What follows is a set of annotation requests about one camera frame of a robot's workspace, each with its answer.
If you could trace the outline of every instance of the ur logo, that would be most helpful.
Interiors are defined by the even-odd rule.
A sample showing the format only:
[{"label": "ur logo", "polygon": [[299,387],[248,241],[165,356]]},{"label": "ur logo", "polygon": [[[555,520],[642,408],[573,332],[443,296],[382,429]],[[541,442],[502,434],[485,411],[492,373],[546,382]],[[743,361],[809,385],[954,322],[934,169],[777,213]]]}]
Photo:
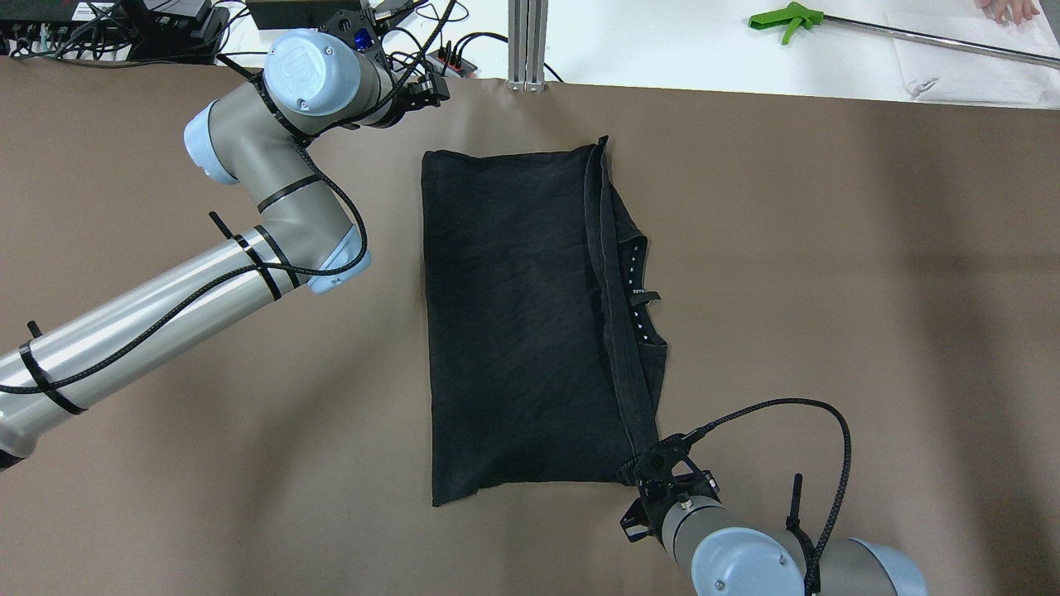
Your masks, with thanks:
[{"label": "ur logo", "polygon": [[315,57],[317,56],[313,56],[304,48],[296,48],[280,56],[276,66],[279,68],[280,80],[289,97],[303,97],[307,88],[317,82],[321,65],[313,64]]}]

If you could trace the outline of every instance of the brown table surface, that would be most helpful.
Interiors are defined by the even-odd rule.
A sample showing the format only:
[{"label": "brown table surface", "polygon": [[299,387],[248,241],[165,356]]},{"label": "brown table surface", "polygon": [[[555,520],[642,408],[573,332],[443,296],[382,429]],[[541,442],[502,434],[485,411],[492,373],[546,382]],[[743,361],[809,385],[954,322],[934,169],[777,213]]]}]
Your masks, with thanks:
[{"label": "brown table surface", "polygon": [[[184,123],[240,78],[0,60],[0,346],[257,222]],[[692,594],[618,520],[635,491],[511,485],[430,507],[424,151],[612,137],[671,345],[666,435],[822,399],[854,439],[835,539],[894,545],[933,594],[1060,593],[1060,112],[455,82],[441,109],[334,132],[320,166],[374,263],[299,291],[104,401],[0,479],[0,593]],[[728,506],[815,534],[841,461],[824,413],[704,440]]]}]

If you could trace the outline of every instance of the white table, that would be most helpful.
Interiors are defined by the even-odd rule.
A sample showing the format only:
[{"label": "white table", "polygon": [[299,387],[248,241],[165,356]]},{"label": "white table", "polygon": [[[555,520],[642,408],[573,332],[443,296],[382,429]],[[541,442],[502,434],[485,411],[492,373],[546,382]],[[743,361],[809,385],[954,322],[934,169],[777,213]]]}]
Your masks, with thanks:
[{"label": "white table", "polygon": [[[508,34],[507,2],[463,3],[471,16],[449,23],[446,39],[473,31]],[[435,4],[440,11],[445,0]],[[780,45],[782,29],[747,27],[750,15],[785,4],[785,0],[553,0],[545,57],[568,83],[913,101],[902,85],[895,41],[887,37],[826,23],[799,30],[785,47]],[[886,23],[888,12],[985,18],[974,0],[816,0],[808,5],[877,23]],[[434,24],[413,16],[404,27],[422,41]],[[1044,14],[1019,27],[1041,28],[1056,43]],[[281,33],[259,32],[251,19],[241,19],[226,51],[261,51]],[[413,46],[404,35],[391,34],[387,48],[410,51]],[[1060,56],[1060,46],[1055,50],[1054,55]],[[507,77],[504,43],[476,39],[464,55],[480,67],[479,76]],[[242,56],[241,62],[261,66],[262,57]],[[1050,90],[1034,107],[1060,107],[1060,71],[1050,77]]]}]

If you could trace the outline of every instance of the white cloth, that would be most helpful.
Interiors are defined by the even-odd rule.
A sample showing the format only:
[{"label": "white cloth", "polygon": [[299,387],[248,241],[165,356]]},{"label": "white cloth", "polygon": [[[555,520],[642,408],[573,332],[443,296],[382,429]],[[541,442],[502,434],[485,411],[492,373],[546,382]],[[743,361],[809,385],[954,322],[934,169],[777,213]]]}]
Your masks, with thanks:
[{"label": "white cloth", "polygon": [[[887,13],[891,27],[1056,56],[1057,42],[1045,19],[1020,25],[1000,25],[983,17],[946,17],[914,13]],[[1055,78],[1055,69],[895,40],[905,88],[916,100],[1037,104]]]}]

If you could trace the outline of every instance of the silver metal cylinder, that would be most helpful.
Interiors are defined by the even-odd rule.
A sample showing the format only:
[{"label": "silver metal cylinder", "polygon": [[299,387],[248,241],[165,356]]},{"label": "silver metal cylinder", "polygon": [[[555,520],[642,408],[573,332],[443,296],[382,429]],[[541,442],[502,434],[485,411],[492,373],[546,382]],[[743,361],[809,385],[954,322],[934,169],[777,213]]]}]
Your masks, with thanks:
[{"label": "silver metal cylinder", "polygon": [[[371,111],[373,123],[389,102],[373,109],[390,90],[388,75],[354,54],[360,82],[339,111],[310,117],[278,105],[300,130],[314,135],[348,118]],[[228,241],[109,303],[30,343],[32,358],[55,382],[95,366],[134,340],[189,295],[217,277],[253,264],[319,268],[347,238],[353,224],[322,181],[299,186],[315,172],[296,151],[290,133],[273,117],[249,83],[215,102],[208,112],[209,151],[259,204],[264,223],[241,234],[248,249]],[[0,470],[29,457],[40,435],[87,409],[188,348],[242,319],[305,281],[276,269],[250,270],[212,288],[135,349],[103,370],[42,393],[0,391]],[[36,387],[19,351],[0,357],[0,385]]]},{"label": "silver metal cylinder", "polygon": [[[798,540],[785,530],[752,529],[711,498],[693,496],[686,506],[673,506],[662,524],[662,545],[701,596],[802,594],[806,559]],[[913,575],[912,581],[896,580],[866,543],[833,540],[820,562],[819,596],[925,596],[923,578]]]},{"label": "silver metal cylinder", "polygon": [[[278,256],[257,230],[243,234],[265,262]],[[162,315],[210,280],[253,264],[234,241],[174,267],[170,271],[91,311],[30,344],[33,357],[56,381],[95,365],[121,349]],[[294,285],[286,275],[273,275],[280,292]],[[143,344],[103,371],[58,389],[82,408],[89,408],[188,348],[272,301],[261,275],[243,274],[207,293],[180,312]],[[0,357],[0,384],[34,387],[19,352]],[[0,451],[25,458],[37,438],[73,415],[43,393],[0,391]]]},{"label": "silver metal cylinder", "polygon": [[867,31],[869,33],[886,35],[888,37],[894,37],[895,39],[915,41],[917,43],[925,43],[928,46],[946,48],[948,50],[959,50],[961,52],[969,52],[972,54],[979,54],[983,56],[994,56],[997,58],[1005,58],[1018,63],[1032,64],[1036,66],[1045,66],[1049,68],[1060,69],[1060,58],[1055,58],[1053,56],[1031,54],[1029,52],[1021,52],[1019,50],[997,48],[996,46],[987,46],[986,43],[964,41],[961,39],[953,39],[951,37],[942,37],[940,35],[931,35],[928,33],[918,33],[916,31],[907,31],[904,29],[885,27],[882,24],[876,24],[871,22],[855,21],[843,17],[833,17],[831,15],[825,15],[825,20],[834,24],[841,24],[849,29],[856,29],[859,31]]}]

